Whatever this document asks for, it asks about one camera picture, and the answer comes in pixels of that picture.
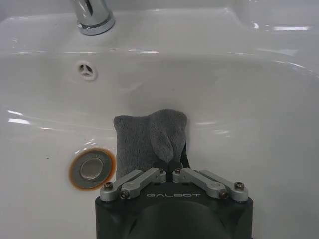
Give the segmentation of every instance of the faucet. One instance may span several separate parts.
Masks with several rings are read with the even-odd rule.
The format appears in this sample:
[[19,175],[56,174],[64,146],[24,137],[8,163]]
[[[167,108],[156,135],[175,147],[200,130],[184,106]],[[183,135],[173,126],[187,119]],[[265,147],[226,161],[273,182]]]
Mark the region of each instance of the faucet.
[[98,35],[111,29],[115,23],[105,0],[71,0],[78,18],[78,28],[84,35]]

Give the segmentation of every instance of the bolt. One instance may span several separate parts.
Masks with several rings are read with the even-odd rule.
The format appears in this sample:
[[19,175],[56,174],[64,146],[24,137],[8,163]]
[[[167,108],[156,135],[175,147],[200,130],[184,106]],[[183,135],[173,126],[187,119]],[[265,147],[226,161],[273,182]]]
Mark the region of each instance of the bolt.
[[129,198],[129,192],[128,191],[122,191],[122,192],[120,192],[120,198],[121,199],[128,199]]
[[219,192],[220,199],[227,199],[228,198],[228,192],[226,190],[222,190]]
[[112,190],[113,189],[113,183],[112,182],[107,182],[104,184],[104,189],[105,190]]
[[243,191],[245,189],[245,184],[242,182],[236,182],[235,184],[235,190],[237,191]]

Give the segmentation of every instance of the white sink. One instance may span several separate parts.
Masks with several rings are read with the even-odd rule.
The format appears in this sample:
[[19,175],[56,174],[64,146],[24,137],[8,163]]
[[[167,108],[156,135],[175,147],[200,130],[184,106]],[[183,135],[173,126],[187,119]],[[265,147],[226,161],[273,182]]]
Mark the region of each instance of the white sink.
[[[69,183],[72,160],[116,154],[114,116],[162,108],[187,114],[194,169],[248,187],[255,239],[316,238],[319,31],[257,29],[238,9],[115,11],[94,37],[68,13],[2,21],[0,238],[95,238],[99,190]],[[82,60],[96,80],[79,77]]]

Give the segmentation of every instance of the gray towel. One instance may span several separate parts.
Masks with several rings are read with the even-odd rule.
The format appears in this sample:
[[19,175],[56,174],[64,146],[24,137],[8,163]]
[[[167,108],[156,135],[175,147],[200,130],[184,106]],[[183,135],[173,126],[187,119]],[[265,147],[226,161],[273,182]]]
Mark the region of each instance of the gray towel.
[[186,124],[186,115],[175,110],[142,117],[116,116],[117,179],[134,169],[148,170],[158,160],[180,162]]

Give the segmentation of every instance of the drain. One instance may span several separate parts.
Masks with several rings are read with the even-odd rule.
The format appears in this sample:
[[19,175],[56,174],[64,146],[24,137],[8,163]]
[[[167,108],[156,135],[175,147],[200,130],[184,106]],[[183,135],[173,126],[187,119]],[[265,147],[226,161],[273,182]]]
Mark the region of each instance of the drain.
[[79,76],[86,81],[94,81],[98,76],[95,67],[87,61],[77,62],[76,71],[79,74]]
[[89,158],[80,168],[82,178],[86,180],[93,180],[97,178],[103,170],[103,162],[99,158]]
[[71,183],[83,190],[94,190],[109,181],[115,173],[111,152],[92,148],[77,156],[69,170]]

